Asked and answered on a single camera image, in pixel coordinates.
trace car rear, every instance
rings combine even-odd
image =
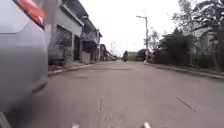
[[[48,52],[45,14],[32,0],[1,0],[0,14],[0,110],[6,111],[46,85]]]

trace street lamp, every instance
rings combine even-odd
[[[146,29],[146,38],[145,38],[145,44],[146,44],[146,62],[148,61],[148,58],[149,58],[149,44],[148,44],[148,17],[147,16],[136,16],[137,18],[143,18],[145,19],[145,29]]]

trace overcast sky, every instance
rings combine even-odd
[[[80,0],[94,25],[100,29],[101,43],[117,55],[124,50],[144,48],[145,20],[136,15],[148,16],[148,28],[160,35],[175,28],[171,20],[179,12],[178,0]]]

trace asphalt road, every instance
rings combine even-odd
[[[50,78],[32,110],[33,128],[223,128],[224,83],[103,62]]]

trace house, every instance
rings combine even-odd
[[[199,29],[196,30],[194,32],[190,32],[188,29],[183,29],[183,35],[188,35],[188,34],[193,34],[195,37],[199,38],[204,32],[206,31],[206,29]],[[191,53],[193,54],[206,54],[209,55],[212,53],[212,43],[210,41],[210,39],[212,39],[212,36],[207,35],[205,36],[202,40],[198,40],[195,43],[195,47],[193,47],[191,49]]]
[[[65,65],[76,60],[89,63],[90,59],[96,59],[102,35],[79,0],[34,2],[46,12],[43,22],[51,64]]]
[[[81,61],[85,64],[93,63],[99,59],[99,45],[102,37],[99,29],[93,25],[88,17],[83,18],[84,29],[81,34]]]
[[[100,60],[105,61],[108,60],[109,52],[107,51],[107,48],[105,44],[100,44]]]

